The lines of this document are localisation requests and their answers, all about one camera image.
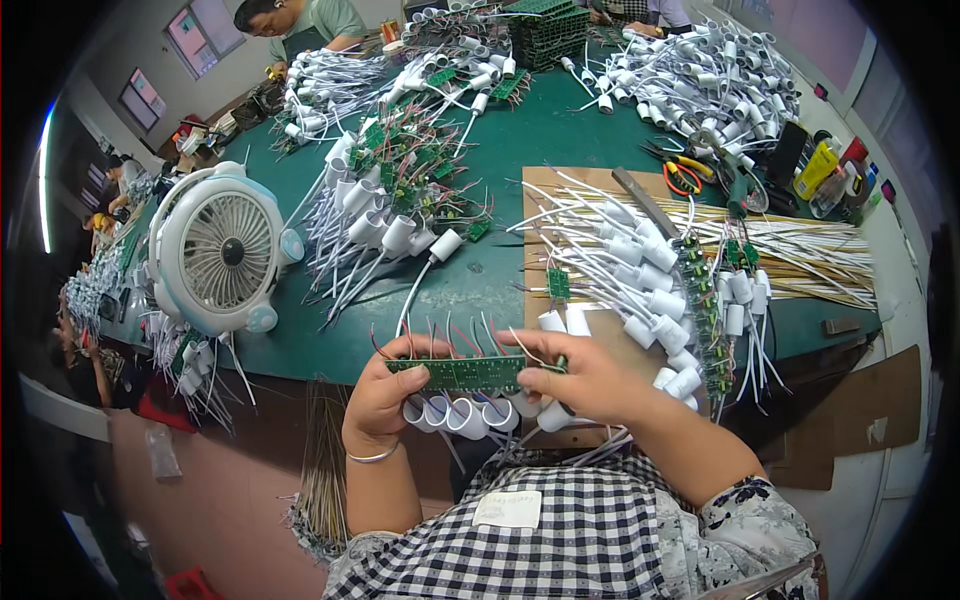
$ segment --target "fluorescent light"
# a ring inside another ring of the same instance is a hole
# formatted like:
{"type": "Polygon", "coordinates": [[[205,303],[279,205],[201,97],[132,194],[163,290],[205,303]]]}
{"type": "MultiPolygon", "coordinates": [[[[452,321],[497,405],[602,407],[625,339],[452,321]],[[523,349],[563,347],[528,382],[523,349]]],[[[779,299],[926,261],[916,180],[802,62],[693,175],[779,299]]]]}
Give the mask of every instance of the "fluorescent light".
{"type": "Polygon", "coordinates": [[[54,119],[54,108],[50,107],[47,113],[47,122],[43,124],[43,135],[40,136],[40,168],[39,168],[39,197],[40,197],[40,227],[43,230],[43,249],[50,253],[50,228],[47,225],[47,140],[50,138],[50,122],[54,119]]]}

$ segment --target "brown cardboard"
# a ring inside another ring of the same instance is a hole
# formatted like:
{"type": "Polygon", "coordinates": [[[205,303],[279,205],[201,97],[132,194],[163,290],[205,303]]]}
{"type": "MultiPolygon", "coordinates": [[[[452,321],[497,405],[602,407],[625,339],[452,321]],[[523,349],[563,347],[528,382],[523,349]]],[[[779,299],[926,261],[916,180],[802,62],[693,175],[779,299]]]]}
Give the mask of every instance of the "brown cardboard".
{"type": "Polygon", "coordinates": [[[921,401],[916,346],[851,372],[786,434],[786,456],[771,467],[771,480],[778,486],[829,490],[834,457],[916,442],[921,401]],[[880,422],[885,423],[882,436],[880,422]]]}
{"type": "Polygon", "coordinates": [[[920,348],[911,346],[847,375],[801,427],[833,417],[834,456],[894,448],[919,439],[921,401],[920,348]],[[870,435],[884,419],[882,435],[870,435]]]}
{"type": "Polygon", "coordinates": [[[787,488],[829,490],[833,485],[833,425],[831,417],[815,417],[808,426],[791,431],[786,458],[771,466],[770,481],[787,488]]]}
{"type": "MultiPolygon", "coordinates": [[[[565,173],[583,183],[611,192],[623,192],[619,183],[611,177],[610,169],[592,169],[587,167],[558,167],[565,173]]],[[[659,173],[629,172],[654,198],[669,198],[670,192],[659,173]]],[[[565,187],[570,183],[558,176],[550,167],[523,167],[523,180],[540,188],[547,194],[553,195],[558,187],[565,187]]],[[[536,191],[524,187],[523,189],[523,217],[524,219],[540,213],[539,206],[550,209],[549,201],[536,191]]],[[[545,245],[533,231],[524,234],[524,276],[523,282],[527,287],[544,287],[546,265],[539,263],[538,258],[546,252],[545,245]]],[[[523,303],[523,323],[530,329],[538,329],[538,316],[550,309],[550,298],[535,298],[527,294],[523,303]]],[[[563,314],[563,308],[557,307],[563,314]]],[[[611,310],[588,310],[587,323],[595,340],[600,341],[626,367],[640,371],[644,378],[653,381],[657,371],[666,366],[666,355],[660,347],[654,350],[644,350],[623,332],[623,322],[611,310]]],[[[525,430],[533,425],[528,421],[525,430]]],[[[558,448],[558,447],[596,447],[607,439],[606,427],[579,426],[567,428],[553,434],[539,433],[534,436],[528,447],[558,448]]]]}

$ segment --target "white label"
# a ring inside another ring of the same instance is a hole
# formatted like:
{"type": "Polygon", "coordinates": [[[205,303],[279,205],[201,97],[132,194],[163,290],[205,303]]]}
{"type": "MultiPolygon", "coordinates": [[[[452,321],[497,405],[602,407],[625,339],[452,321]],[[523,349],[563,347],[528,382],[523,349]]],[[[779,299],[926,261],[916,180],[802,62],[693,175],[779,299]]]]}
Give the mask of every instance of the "white label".
{"type": "Polygon", "coordinates": [[[540,492],[490,492],[485,495],[476,512],[474,525],[498,527],[532,527],[540,525],[540,492]]]}

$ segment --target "yellow bottle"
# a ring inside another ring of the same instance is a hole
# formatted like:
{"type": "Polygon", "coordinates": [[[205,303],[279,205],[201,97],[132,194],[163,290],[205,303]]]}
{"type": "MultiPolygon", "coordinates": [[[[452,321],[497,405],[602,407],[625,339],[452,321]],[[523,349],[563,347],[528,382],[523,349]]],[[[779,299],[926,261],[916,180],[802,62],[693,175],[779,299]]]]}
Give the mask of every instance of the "yellow bottle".
{"type": "Polygon", "coordinates": [[[806,167],[793,179],[793,189],[804,200],[810,200],[813,192],[817,191],[817,186],[823,183],[830,173],[833,173],[833,169],[840,162],[840,158],[833,151],[829,142],[833,142],[832,138],[825,139],[817,144],[817,148],[813,151],[813,156],[810,157],[806,167]]]}

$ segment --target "fan grille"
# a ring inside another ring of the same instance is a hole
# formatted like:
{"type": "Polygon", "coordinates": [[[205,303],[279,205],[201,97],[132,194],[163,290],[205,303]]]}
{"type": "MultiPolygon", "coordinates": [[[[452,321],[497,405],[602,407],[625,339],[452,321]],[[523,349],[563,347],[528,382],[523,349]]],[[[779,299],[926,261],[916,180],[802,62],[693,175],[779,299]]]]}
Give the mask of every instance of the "fan grille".
{"type": "Polygon", "coordinates": [[[270,220],[254,199],[214,196],[194,213],[183,236],[183,280],[193,299],[233,312],[257,296],[270,268],[270,220]]]}

